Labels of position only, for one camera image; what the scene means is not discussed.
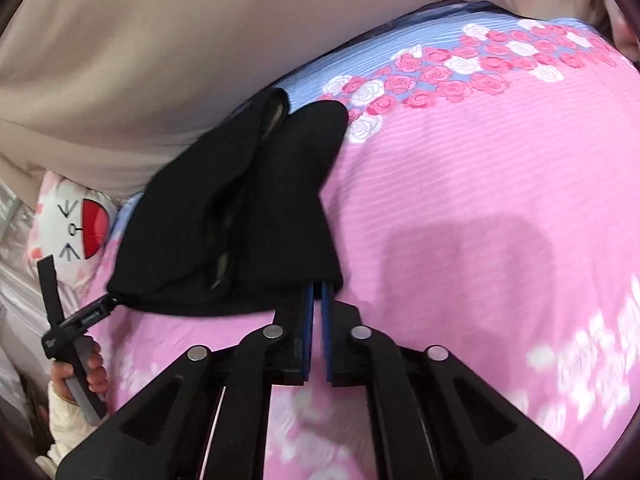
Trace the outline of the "cream jacket sleeve forearm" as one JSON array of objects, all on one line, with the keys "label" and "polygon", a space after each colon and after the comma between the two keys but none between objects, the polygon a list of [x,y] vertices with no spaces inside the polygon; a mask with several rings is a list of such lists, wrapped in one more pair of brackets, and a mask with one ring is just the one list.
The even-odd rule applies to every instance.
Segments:
[{"label": "cream jacket sleeve forearm", "polygon": [[48,385],[48,401],[49,430],[53,443],[47,452],[36,457],[35,462],[50,479],[54,479],[58,465],[96,430],[96,426],[87,422],[74,401],[56,393],[53,382]]}]

